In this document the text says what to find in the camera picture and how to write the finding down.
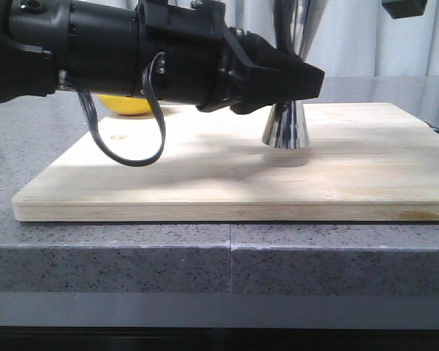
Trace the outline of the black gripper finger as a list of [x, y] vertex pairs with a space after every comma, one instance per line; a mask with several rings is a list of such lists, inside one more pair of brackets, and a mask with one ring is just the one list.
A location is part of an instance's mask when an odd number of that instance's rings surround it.
[[391, 18], [422, 16], [427, 6], [427, 0], [382, 0], [381, 3]]

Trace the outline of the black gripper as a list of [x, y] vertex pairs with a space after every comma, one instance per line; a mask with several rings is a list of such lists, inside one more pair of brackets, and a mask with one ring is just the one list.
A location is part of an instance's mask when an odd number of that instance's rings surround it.
[[319, 96], [325, 72], [286, 55], [264, 38], [225, 23], [225, 4], [139, 1], [140, 60], [161, 53], [158, 99], [202, 112], [229, 107], [245, 115], [267, 105]]

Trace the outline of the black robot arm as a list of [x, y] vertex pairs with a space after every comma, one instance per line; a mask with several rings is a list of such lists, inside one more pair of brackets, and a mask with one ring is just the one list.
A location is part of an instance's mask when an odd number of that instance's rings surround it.
[[90, 91], [139, 97], [157, 53], [158, 99], [212, 112], [248, 114], [267, 105], [316, 98], [321, 69], [279, 52], [264, 38], [225, 23], [225, 5], [193, 10], [140, 1], [133, 10], [87, 1], [0, 1], [0, 103], [44, 97], [66, 72]]

